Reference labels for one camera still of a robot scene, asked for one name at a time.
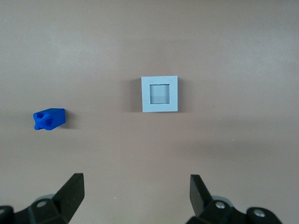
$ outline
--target beige table surface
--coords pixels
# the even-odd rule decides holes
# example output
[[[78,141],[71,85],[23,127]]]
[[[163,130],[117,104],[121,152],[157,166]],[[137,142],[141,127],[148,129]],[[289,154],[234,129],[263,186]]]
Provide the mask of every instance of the beige table surface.
[[[85,175],[71,224],[184,224],[190,174],[299,223],[299,1],[0,1],[0,204]],[[141,76],[179,77],[142,113]],[[35,131],[32,114],[68,111]]]

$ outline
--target plastic block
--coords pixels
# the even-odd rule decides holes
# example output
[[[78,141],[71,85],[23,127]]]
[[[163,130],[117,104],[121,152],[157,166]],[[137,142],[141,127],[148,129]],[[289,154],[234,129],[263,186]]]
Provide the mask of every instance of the plastic block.
[[[178,111],[178,76],[141,77],[142,111]]]
[[[34,129],[47,131],[52,130],[65,123],[65,109],[50,108],[33,114],[36,122]]]

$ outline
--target square hole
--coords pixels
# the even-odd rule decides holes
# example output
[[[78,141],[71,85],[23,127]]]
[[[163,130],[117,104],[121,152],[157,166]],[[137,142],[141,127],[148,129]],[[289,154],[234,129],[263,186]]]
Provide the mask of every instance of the square hole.
[[[150,104],[169,104],[169,84],[149,85]]]

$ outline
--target square frame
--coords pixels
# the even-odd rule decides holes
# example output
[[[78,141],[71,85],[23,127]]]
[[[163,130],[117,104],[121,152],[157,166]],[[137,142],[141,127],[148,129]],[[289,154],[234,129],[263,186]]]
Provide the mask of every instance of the square frame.
[[[151,104],[150,86],[169,85],[169,103]],[[178,111],[178,76],[141,77],[142,112],[176,112]]]

